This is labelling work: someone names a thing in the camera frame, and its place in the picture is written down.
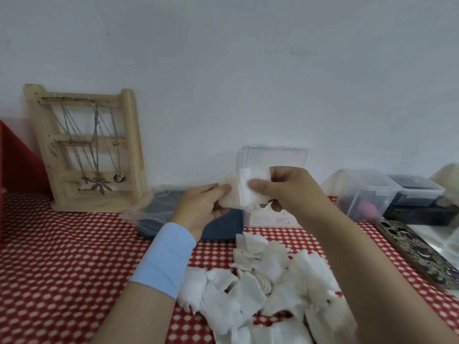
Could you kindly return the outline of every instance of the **table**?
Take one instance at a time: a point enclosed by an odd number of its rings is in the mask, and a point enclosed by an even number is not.
[[[6,193],[0,247],[0,343],[87,343],[150,245],[117,214],[59,213],[41,194]],[[433,310],[459,334],[459,299],[430,286],[372,224],[360,227]],[[294,252],[323,254],[301,229],[246,228]],[[234,243],[200,242],[190,266],[228,268]],[[286,313],[255,315],[267,326]],[[214,343],[206,320],[176,306],[167,343]]]

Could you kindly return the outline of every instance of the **container lid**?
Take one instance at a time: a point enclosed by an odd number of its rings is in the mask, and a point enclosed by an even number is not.
[[[397,192],[402,186],[383,173],[373,169],[344,169],[344,172],[368,190]]]
[[[247,145],[237,152],[236,169],[250,167],[306,167],[309,149]]]
[[[426,194],[430,196],[439,196],[445,192],[445,189],[435,182],[418,175],[388,175],[395,182],[400,184],[403,189],[400,191],[405,194]]]

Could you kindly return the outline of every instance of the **blue sleeve cuff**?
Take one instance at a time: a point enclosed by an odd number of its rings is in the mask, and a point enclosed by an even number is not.
[[[176,223],[160,229],[130,281],[143,283],[176,299],[196,240]]]

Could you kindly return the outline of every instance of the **wooden frame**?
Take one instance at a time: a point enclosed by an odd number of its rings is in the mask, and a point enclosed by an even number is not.
[[[25,84],[23,91],[54,195],[51,207],[55,211],[123,212],[144,196],[148,189],[132,89],[122,89],[118,95],[77,94],[47,92],[39,84]],[[92,106],[92,101],[95,100],[102,107],[110,104],[112,107],[121,108],[125,136],[119,139],[120,146],[128,150],[129,173],[124,175],[126,181],[132,185],[131,191],[106,191],[102,196],[99,191],[78,189],[82,181],[81,172],[71,169],[62,147],[57,143],[68,140],[68,136],[60,132],[51,108],[51,105],[60,105],[60,99],[64,99],[65,104],[71,106]],[[113,141],[110,137],[99,138],[99,143],[103,142],[102,138],[107,143]],[[113,179],[115,175],[114,172],[101,173],[106,179]],[[87,174],[89,177],[94,175],[90,171]]]

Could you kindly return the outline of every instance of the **jewelry holder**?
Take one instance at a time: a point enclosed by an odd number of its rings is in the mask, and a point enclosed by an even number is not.
[[[118,95],[80,94],[48,92],[39,84],[25,84],[23,91],[53,192],[53,210],[123,212],[144,196],[146,176],[135,96],[131,89],[122,89]],[[53,105],[61,106],[63,121],[56,116]],[[67,106],[92,107],[95,117],[92,135],[81,133]],[[99,107],[110,109],[114,135],[103,121]],[[118,136],[112,108],[122,111],[123,136]],[[110,136],[104,136],[103,125]],[[108,150],[115,171],[99,171],[100,146]],[[68,148],[80,170],[72,168]],[[125,148],[128,154],[129,167],[123,173],[119,148]],[[118,168],[112,157],[114,150],[118,151]],[[90,169],[83,166],[86,160]],[[120,182],[128,183],[130,190],[113,190],[113,184]],[[81,189],[82,183],[89,183],[92,188]]]

